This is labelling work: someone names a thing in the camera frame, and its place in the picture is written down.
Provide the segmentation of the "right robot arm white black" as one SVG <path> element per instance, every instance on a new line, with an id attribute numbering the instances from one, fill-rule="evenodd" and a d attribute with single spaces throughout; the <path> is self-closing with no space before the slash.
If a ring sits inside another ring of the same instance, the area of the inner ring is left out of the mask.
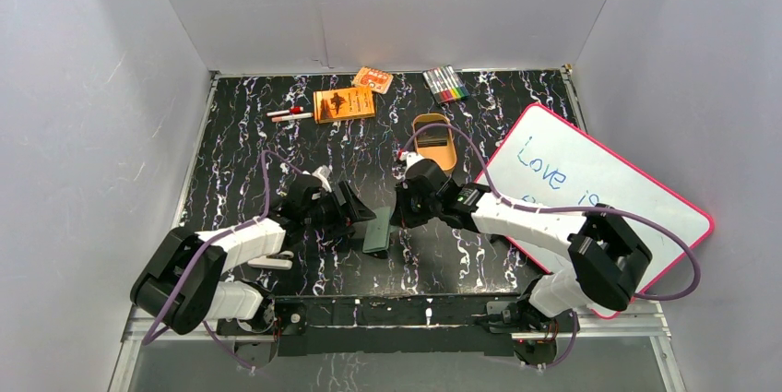
<path id="1" fill-rule="evenodd" d="M 568 267 L 532 281 L 514 302 L 493 301 L 475 317 L 492 334 L 554 329 L 558 317 L 598 305 L 623 312 L 633 299 L 652 253 L 621 216 L 600 206 L 582 216 L 516 208 L 485 184 L 459 185 L 431 159 L 402 152 L 402 180 L 390 222 L 415 228 L 431 219 L 449 227 L 534 244 L 565 258 Z"/>

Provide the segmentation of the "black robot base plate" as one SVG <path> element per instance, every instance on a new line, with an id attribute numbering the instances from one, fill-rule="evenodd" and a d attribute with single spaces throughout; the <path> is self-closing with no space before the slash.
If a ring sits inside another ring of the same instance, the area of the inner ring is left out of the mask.
<path id="1" fill-rule="evenodd" d="M 479 352 L 545 369 L 575 345 L 571 311 L 549 318 L 515 294 L 278 296 L 249 320 L 220 319 L 221 337 L 271 340 L 277 355 Z"/>

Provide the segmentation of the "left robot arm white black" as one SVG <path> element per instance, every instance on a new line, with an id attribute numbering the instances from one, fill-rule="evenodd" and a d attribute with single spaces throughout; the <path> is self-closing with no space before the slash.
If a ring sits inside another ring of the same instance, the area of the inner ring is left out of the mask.
<path id="1" fill-rule="evenodd" d="M 328 175 L 326 166 L 296 175 L 265 217 L 215 231 L 171 229 L 134 282 L 131 303 L 179 335 L 220 319 L 239 319 L 254 333 L 268 331 L 276 310 L 263 293 L 222 277 L 244 264 L 288 270 L 291 248 L 307 232 L 329 241 L 375 219 L 347 182 L 331 184 Z"/>

